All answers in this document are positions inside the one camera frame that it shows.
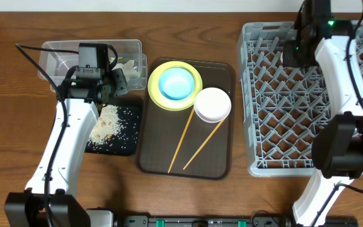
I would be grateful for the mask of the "pink white bowl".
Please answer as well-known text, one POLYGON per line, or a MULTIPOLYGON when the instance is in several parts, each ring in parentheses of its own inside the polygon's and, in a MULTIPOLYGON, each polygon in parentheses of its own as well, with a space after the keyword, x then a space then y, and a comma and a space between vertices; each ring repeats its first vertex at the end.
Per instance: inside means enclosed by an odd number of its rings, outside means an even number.
POLYGON ((195 97, 195 113, 206 123, 224 120, 231 112, 232 103, 228 94, 219 88, 205 88, 195 97))

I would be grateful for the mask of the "light blue bowl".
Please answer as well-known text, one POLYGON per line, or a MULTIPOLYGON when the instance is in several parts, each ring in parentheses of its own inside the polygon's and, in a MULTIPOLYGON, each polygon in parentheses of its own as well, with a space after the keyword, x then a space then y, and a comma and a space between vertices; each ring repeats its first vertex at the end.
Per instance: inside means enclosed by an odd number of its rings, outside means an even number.
POLYGON ((167 69, 158 82, 159 91, 170 100, 182 100, 194 89, 194 78, 186 69, 175 67, 167 69))

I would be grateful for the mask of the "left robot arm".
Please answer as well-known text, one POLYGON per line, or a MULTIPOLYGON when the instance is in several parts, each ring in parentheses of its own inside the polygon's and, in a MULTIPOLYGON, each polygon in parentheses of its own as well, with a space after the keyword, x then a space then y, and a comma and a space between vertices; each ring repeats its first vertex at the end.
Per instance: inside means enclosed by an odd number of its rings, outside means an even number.
POLYGON ((101 109, 129 92, 123 71, 108 44, 80 43, 78 64, 60 85, 25 51, 16 48, 43 74, 58 100, 50 137, 23 192, 10 192, 4 211, 10 226, 116 226, 110 209, 84 209, 76 200, 79 169, 101 109))

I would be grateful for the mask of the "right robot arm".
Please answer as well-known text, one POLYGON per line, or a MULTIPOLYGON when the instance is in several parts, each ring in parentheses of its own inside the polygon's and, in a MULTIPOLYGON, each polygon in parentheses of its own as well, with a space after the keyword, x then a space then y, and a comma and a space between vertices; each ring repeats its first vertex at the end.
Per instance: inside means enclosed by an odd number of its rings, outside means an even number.
POLYGON ((285 67, 321 69, 331 119, 313 139, 313 174, 292 206, 292 226, 327 226, 328 211, 343 189, 363 174, 363 77, 358 63, 359 25, 335 19, 329 1, 305 0, 297 14, 295 40, 284 44, 285 67))

